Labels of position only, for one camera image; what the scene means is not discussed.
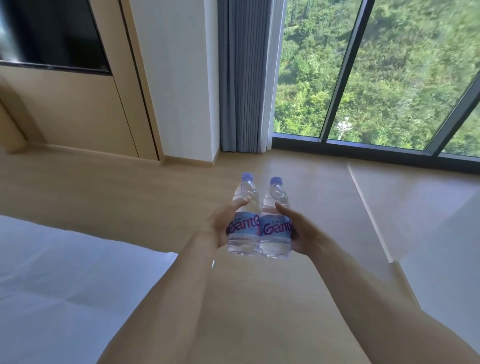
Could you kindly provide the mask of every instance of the hand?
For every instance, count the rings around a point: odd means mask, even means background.
[[[207,219],[202,230],[207,230],[215,234],[218,248],[227,243],[227,228],[233,221],[235,212],[249,202],[249,197],[236,199],[215,210]]]
[[[275,203],[277,211],[292,220],[292,249],[300,254],[310,255],[312,249],[321,246],[332,238],[321,231],[300,212]]]

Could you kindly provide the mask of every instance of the blue-gray curtain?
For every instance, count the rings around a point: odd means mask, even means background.
[[[259,153],[272,0],[218,0],[220,146]]]

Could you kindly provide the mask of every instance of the person's right hand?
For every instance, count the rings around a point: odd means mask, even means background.
[[[300,212],[286,208],[278,202],[275,207],[280,214],[292,220],[292,249],[297,253],[310,255],[313,248],[332,240]]]

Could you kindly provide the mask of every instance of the foliage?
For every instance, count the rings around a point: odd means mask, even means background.
[[[289,0],[275,132],[320,135],[359,6]],[[479,19],[478,0],[377,0],[336,114],[352,124],[342,140],[424,149],[480,70]],[[445,151],[480,156],[479,108]]]

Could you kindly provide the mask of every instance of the clear plastic bottle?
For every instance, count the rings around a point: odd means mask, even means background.
[[[270,180],[270,187],[261,209],[260,251],[271,258],[287,258],[291,252],[291,221],[288,217],[279,214],[275,208],[275,202],[290,208],[288,196],[282,185],[280,177],[273,177]]]
[[[250,197],[250,202],[237,210],[228,227],[228,251],[239,255],[254,255],[260,252],[260,198],[251,173],[242,174],[233,200],[244,197]]]

